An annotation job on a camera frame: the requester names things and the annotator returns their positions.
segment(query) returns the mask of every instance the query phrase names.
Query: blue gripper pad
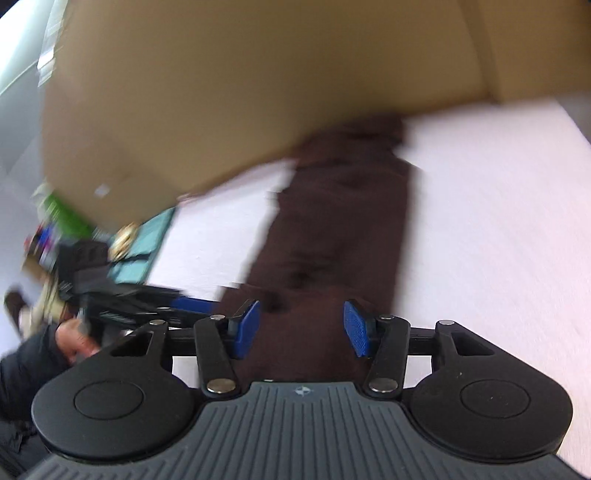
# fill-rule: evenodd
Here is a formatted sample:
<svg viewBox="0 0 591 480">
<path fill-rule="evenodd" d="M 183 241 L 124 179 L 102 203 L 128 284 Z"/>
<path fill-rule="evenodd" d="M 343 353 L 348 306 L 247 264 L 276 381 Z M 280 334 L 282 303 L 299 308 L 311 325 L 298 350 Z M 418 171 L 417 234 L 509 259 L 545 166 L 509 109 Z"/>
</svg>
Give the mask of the blue gripper pad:
<svg viewBox="0 0 591 480">
<path fill-rule="evenodd" d="M 252 341 L 261 321 L 261 307 L 259 301 L 255 301 L 246 311 L 238 327 L 238 334 L 234 340 L 232 358 L 242 359 L 251 349 Z"/>
<path fill-rule="evenodd" d="M 355 354 L 357 356 L 369 356 L 371 354 L 371 345 L 365 319 L 349 301 L 346 301 L 343 305 L 343 324 L 351 346 L 355 349 Z"/>
<path fill-rule="evenodd" d="M 198 312 L 211 314 L 216 301 L 192 299 L 191 297 L 179 297 L 174 299 L 170 306 L 174 309 L 187 310 L 188 312 Z"/>
</svg>

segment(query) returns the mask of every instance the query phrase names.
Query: brown shoe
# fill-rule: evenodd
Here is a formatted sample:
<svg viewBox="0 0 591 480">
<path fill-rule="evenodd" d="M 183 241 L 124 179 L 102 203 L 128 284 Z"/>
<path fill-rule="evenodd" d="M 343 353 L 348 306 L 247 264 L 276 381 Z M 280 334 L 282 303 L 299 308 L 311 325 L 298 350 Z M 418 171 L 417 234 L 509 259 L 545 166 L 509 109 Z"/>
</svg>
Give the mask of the brown shoe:
<svg viewBox="0 0 591 480">
<path fill-rule="evenodd" d="M 18 330 L 18 316 L 23 307 L 28 307 L 28 303 L 22 298 L 21 292 L 17 288 L 12 288 L 4 295 L 4 307 Z"/>
</svg>

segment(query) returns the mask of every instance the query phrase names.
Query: ribbed gray plate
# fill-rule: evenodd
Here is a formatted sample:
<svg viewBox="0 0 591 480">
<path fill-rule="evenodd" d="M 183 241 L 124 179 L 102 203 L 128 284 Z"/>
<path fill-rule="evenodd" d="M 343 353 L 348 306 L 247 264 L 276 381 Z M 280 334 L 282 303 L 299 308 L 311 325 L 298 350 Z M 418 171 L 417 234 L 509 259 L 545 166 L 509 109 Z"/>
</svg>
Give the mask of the ribbed gray plate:
<svg viewBox="0 0 591 480">
<path fill-rule="evenodd" d="M 350 383 L 254 383 L 241 398 L 208 404 L 168 450 L 123 465 L 52 456 L 44 480 L 580 480 L 548 455 L 486 465 L 438 450 L 396 403 L 369 400 Z"/>
</svg>

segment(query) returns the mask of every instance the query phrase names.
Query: round black pad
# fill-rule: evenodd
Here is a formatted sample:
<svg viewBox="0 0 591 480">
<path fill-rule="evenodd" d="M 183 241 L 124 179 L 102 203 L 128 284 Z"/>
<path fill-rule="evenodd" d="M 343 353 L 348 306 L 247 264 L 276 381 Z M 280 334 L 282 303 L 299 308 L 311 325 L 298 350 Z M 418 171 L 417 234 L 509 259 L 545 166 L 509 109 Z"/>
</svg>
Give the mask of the round black pad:
<svg viewBox="0 0 591 480">
<path fill-rule="evenodd" d="M 410 412 L 456 455 L 508 463 L 555 452 L 573 407 L 558 383 L 504 353 L 455 357 L 419 382 Z"/>
<path fill-rule="evenodd" d="M 146 356 L 101 352 L 46 384 L 31 410 L 58 453 L 86 461 L 126 461 L 158 451 L 194 416 L 191 390 Z"/>
<path fill-rule="evenodd" d="M 144 393 L 133 383 L 105 381 L 82 388 L 74 405 L 90 419 L 115 420 L 133 413 L 143 400 Z"/>
<path fill-rule="evenodd" d="M 462 403 L 468 410 L 491 419 L 508 419 L 523 413 L 530 396 L 519 385 L 503 380 L 480 380 L 462 389 Z"/>
</svg>

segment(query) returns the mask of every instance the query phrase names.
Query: person's hand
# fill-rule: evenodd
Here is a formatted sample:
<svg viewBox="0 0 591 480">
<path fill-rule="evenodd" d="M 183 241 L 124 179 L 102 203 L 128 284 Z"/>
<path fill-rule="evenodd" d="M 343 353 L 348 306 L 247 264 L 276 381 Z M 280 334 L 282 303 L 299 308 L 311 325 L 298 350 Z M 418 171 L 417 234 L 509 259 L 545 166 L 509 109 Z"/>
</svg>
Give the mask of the person's hand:
<svg viewBox="0 0 591 480">
<path fill-rule="evenodd" d="M 100 350 L 92 338 L 80 332 L 79 326 L 79 319 L 71 319 L 63 322 L 56 330 L 56 345 L 70 365 L 76 361 L 76 355 L 86 358 Z"/>
</svg>

